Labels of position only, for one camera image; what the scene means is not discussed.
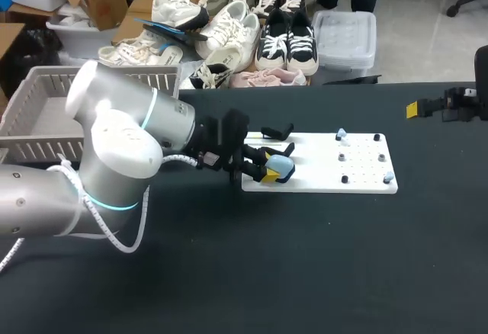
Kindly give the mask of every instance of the yellow tag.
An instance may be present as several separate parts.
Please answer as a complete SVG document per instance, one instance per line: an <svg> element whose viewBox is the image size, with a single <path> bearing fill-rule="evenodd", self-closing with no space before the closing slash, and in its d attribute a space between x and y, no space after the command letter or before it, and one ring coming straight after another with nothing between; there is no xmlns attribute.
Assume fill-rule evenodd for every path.
<svg viewBox="0 0 488 334"><path fill-rule="evenodd" d="M267 175L261 180L261 183L272 183L279 178L279 174L271 169L266 170Z"/></svg>
<svg viewBox="0 0 488 334"><path fill-rule="evenodd" d="M406 107L406 119L410 119L419 115L419 106L417 102L409 104Z"/></svg>

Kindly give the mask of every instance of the concrete floor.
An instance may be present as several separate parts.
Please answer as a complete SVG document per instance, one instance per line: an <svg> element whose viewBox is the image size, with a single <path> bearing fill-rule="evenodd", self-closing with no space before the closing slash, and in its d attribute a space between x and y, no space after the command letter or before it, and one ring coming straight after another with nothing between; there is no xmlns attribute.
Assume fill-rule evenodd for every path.
<svg viewBox="0 0 488 334"><path fill-rule="evenodd" d="M488 0L448 18L456 1L378 0L371 73L383 75L382 83L474 81L474 54L488 45ZM338 10L350 11L350 0L339 0Z"/></svg>

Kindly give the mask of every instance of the white shelf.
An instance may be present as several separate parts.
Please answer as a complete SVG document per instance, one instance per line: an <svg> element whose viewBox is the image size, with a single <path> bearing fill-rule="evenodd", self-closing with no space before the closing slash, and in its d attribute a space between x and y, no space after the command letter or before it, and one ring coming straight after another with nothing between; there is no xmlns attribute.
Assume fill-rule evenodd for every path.
<svg viewBox="0 0 488 334"><path fill-rule="evenodd" d="M263 139L260 133L251 132L245 143L255 147L272 147L284 151L295 142L291 159L295 173L285 184L258 183L242 175L244 191L284 193L359 193L395 194L397 178L384 183L384 176L392 172L393 163L383 134L378 141L374 134L349 133L344 140L336 141L335 133L292 133L285 142ZM342 182L346 175L348 181Z"/></svg>

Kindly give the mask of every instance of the black tabletop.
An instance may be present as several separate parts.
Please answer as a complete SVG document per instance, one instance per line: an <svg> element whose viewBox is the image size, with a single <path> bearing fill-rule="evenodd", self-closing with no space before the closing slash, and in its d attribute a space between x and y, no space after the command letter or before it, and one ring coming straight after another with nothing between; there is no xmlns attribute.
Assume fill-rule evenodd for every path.
<svg viewBox="0 0 488 334"><path fill-rule="evenodd" d="M398 193L245 193L223 173L166 167L133 255L26 240L0 275L0 332L488 332L488 124L405 119L408 103L449 86L182 96L199 114L239 108L251 130L384 133Z"/></svg>

